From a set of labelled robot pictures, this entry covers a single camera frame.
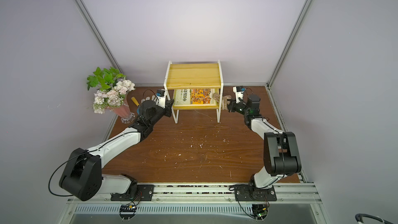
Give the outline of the striped beige cloth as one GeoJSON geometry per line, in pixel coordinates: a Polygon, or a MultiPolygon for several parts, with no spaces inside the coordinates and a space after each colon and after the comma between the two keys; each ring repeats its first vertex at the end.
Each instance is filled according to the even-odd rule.
{"type": "Polygon", "coordinates": [[[219,93],[213,93],[212,99],[214,99],[219,104],[221,110],[227,110],[229,105],[228,100],[231,100],[232,97],[230,95],[226,95],[221,98],[219,93]]]}

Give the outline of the yellow white bookshelf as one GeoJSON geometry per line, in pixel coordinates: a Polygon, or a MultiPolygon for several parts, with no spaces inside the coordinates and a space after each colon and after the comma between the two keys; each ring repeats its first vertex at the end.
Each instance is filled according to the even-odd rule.
{"type": "Polygon", "coordinates": [[[170,100],[169,91],[173,91],[173,96],[180,89],[215,89],[220,99],[215,106],[176,106],[172,107],[174,122],[178,123],[179,111],[181,110],[215,110],[217,122],[220,122],[222,96],[223,96],[223,74],[221,61],[217,62],[193,62],[193,63],[173,63],[169,61],[166,76],[164,79],[164,89],[167,98],[170,100]]]}

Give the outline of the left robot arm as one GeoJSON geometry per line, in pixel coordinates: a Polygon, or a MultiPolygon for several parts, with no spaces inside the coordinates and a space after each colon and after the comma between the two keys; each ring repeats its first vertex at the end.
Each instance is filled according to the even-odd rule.
{"type": "Polygon", "coordinates": [[[101,194],[110,194],[113,201],[135,200],[138,196],[135,178],[124,174],[106,175],[102,169],[119,154],[144,141],[162,117],[171,117],[173,105],[174,100],[143,101],[138,117],[121,133],[94,147],[75,149],[61,165],[64,171],[59,180],[60,188],[81,201],[101,194]]]}

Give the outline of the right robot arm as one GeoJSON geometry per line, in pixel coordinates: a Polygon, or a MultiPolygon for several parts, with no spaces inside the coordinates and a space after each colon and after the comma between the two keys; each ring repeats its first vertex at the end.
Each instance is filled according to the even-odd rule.
{"type": "Polygon", "coordinates": [[[263,168],[254,174],[249,185],[258,189],[270,189],[281,179],[302,170],[296,136],[270,124],[260,114],[261,99],[250,94],[244,100],[244,93],[235,94],[228,99],[228,111],[244,116],[244,124],[263,139],[263,168]]]}

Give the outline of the colourful picture book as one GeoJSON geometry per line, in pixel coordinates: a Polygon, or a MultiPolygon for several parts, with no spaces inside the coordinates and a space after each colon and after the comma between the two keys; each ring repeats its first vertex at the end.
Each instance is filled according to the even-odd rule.
{"type": "Polygon", "coordinates": [[[212,98],[214,89],[179,89],[174,94],[176,106],[216,106],[217,101],[212,98]]]}

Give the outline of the white work glove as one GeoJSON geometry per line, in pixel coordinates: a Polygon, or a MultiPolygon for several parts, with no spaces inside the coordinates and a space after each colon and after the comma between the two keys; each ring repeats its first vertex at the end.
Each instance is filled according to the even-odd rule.
{"type": "Polygon", "coordinates": [[[154,100],[155,100],[155,95],[152,95],[142,99],[141,103],[143,104],[145,101],[154,101],[154,100]]]}

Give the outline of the flower bouquet in pink vase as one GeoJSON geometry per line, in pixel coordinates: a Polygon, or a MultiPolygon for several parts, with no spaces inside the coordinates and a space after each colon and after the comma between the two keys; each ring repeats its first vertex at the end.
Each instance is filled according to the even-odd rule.
{"type": "Polygon", "coordinates": [[[135,90],[135,84],[114,67],[97,67],[87,77],[87,88],[95,88],[92,109],[96,114],[111,111],[121,118],[122,123],[130,123],[135,114],[127,103],[127,95],[135,90]]]}

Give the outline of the left circuit board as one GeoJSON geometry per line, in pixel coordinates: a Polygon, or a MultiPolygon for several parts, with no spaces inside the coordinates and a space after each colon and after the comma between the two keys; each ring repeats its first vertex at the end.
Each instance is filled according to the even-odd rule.
{"type": "Polygon", "coordinates": [[[119,208],[119,217],[122,221],[128,222],[132,219],[137,212],[137,206],[132,204],[122,204],[119,208]]]}

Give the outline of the circuit board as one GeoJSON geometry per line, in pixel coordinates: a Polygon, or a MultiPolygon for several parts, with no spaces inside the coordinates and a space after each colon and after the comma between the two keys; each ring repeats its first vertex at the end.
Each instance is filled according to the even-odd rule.
{"type": "Polygon", "coordinates": [[[137,212],[137,206],[132,204],[122,204],[119,208],[119,217],[122,221],[128,222],[132,219],[137,212]]]}
{"type": "Polygon", "coordinates": [[[252,216],[256,220],[264,220],[268,215],[268,206],[265,204],[253,204],[252,216]]]}

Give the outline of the right circuit board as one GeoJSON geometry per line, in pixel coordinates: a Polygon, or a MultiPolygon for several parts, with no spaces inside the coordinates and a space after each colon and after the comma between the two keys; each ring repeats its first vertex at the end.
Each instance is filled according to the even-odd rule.
{"type": "Polygon", "coordinates": [[[252,216],[256,220],[264,220],[268,215],[268,206],[265,204],[253,204],[252,216]]]}

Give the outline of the yellow handled blue tool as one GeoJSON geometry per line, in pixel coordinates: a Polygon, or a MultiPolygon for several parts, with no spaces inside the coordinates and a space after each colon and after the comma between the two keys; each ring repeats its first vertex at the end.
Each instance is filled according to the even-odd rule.
{"type": "Polygon", "coordinates": [[[137,107],[139,107],[140,106],[140,104],[139,104],[139,102],[138,102],[138,100],[133,96],[133,97],[131,97],[131,100],[132,100],[132,102],[137,106],[137,107]]]}

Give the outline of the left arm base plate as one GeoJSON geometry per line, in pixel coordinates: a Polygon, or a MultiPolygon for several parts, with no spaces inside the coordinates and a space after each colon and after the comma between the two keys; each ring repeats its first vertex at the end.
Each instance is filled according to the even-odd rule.
{"type": "Polygon", "coordinates": [[[151,201],[154,192],[154,185],[134,184],[126,193],[111,194],[111,201],[151,201]]]}

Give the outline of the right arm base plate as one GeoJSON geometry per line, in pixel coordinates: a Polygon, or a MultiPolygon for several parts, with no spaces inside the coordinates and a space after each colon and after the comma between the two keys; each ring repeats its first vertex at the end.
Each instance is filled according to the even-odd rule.
{"type": "Polygon", "coordinates": [[[277,196],[274,187],[270,189],[260,189],[246,184],[238,184],[229,187],[234,192],[236,201],[258,201],[275,202],[277,196]]]}

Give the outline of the aluminium mounting rail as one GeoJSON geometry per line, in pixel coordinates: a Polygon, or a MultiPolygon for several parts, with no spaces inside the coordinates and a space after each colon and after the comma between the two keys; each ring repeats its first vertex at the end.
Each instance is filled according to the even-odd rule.
{"type": "Polygon", "coordinates": [[[277,201],[236,201],[230,186],[238,183],[222,184],[178,184],[153,183],[154,192],[151,201],[134,201],[135,203],[292,203],[292,204],[321,204],[321,198],[312,183],[276,183],[273,185],[277,201]]]}

